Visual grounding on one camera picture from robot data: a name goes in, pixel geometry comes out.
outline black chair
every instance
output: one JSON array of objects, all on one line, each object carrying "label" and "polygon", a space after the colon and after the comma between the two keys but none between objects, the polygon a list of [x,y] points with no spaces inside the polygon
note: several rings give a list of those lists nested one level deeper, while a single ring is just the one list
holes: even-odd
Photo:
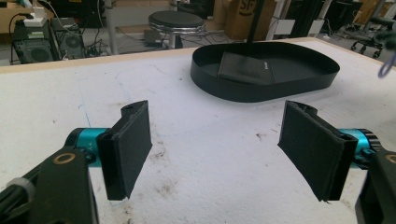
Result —
[{"label": "black chair", "polygon": [[[393,24],[396,21],[391,20],[391,19],[386,19],[386,18],[372,17],[370,19],[370,22],[385,26],[387,30],[392,30]],[[376,36],[376,34],[374,34],[373,37],[369,37],[369,36],[360,37],[360,40],[353,43],[353,45],[352,45],[352,47],[350,47],[350,49],[355,50],[356,45],[361,44],[362,46],[361,46],[361,49],[359,50],[359,53],[364,54],[364,51],[366,51],[367,47],[375,48],[378,50],[374,53],[373,58],[375,58],[375,59],[378,58],[381,55],[383,46],[381,43],[376,41],[375,36]]]},{"label": "black chair", "polygon": [[148,17],[149,27],[160,33],[169,34],[170,49],[182,49],[180,35],[202,32],[205,22],[199,16],[181,11],[157,11]]}]

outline white table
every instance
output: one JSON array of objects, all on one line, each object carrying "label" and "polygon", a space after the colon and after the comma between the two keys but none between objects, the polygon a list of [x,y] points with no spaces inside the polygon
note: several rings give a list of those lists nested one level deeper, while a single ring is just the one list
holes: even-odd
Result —
[{"label": "white table", "polygon": [[337,128],[366,128],[396,148],[396,72],[314,38],[288,40],[335,59],[330,88],[272,101],[221,100],[191,81],[178,49],[0,67],[0,190],[61,148],[77,127],[111,127],[148,100],[153,147],[131,199],[109,202],[91,169],[102,223],[356,223],[366,173],[349,172],[340,202],[319,203],[277,146],[285,100],[312,105]]}]

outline black oval tray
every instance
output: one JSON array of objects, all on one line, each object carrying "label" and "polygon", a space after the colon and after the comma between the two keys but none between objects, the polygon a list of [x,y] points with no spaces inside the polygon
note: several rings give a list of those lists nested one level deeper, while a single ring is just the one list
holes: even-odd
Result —
[{"label": "black oval tray", "polygon": [[[252,85],[217,78],[223,52],[269,62],[276,81]],[[253,103],[329,87],[340,70],[333,59],[312,49],[282,42],[220,44],[192,54],[191,78],[202,90],[221,99]]]}]

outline floor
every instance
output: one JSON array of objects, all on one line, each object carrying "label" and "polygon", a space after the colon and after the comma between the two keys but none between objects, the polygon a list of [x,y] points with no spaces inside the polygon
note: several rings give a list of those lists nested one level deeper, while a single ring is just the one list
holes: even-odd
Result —
[{"label": "floor", "polygon": [[[319,34],[317,38],[328,41],[334,45],[340,46],[345,49],[350,49],[352,44],[363,36],[361,32],[339,32],[337,34],[327,35]],[[153,48],[146,47],[144,42],[143,34],[125,34],[118,31],[118,49],[120,54],[125,53],[138,53],[144,51],[164,50],[164,48]],[[104,29],[85,29],[83,33],[83,41],[86,49],[90,54],[90,57],[107,56],[109,54],[109,41],[106,28]],[[183,35],[182,42],[184,48],[201,47],[205,45],[212,45],[218,43],[234,43],[241,41],[234,41],[229,39],[222,31],[218,32],[204,32],[198,35]],[[376,49],[367,48],[364,55],[367,57],[373,57]],[[377,58],[380,62],[386,62],[390,59],[392,52],[383,50],[382,54]],[[0,66],[8,64],[12,61],[12,64],[20,64],[18,56],[15,51],[11,58],[11,46],[0,45]]]}]

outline chair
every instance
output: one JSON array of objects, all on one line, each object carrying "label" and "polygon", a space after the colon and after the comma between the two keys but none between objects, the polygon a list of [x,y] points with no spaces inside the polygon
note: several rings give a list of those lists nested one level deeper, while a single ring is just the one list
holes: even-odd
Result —
[{"label": "chair", "polygon": [[181,11],[158,11],[148,17],[151,29],[169,34],[169,49],[182,49],[180,35],[190,35],[202,32],[205,22],[200,17]]},{"label": "chair", "polygon": [[[376,24],[379,24],[382,26],[386,26],[388,30],[392,30],[392,27],[396,21],[391,20],[391,19],[386,19],[386,18],[372,17],[370,19],[370,22],[376,23]],[[364,54],[364,51],[366,51],[367,47],[378,49],[373,55],[373,58],[376,59],[381,55],[383,46],[381,43],[376,41],[375,37],[376,37],[376,34],[373,37],[362,36],[362,37],[360,37],[360,40],[353,43],[353,45],[350,47],[350,49],[355,50],[357,44],[362,45],[361,49],[359,50],[360,54]]]}]

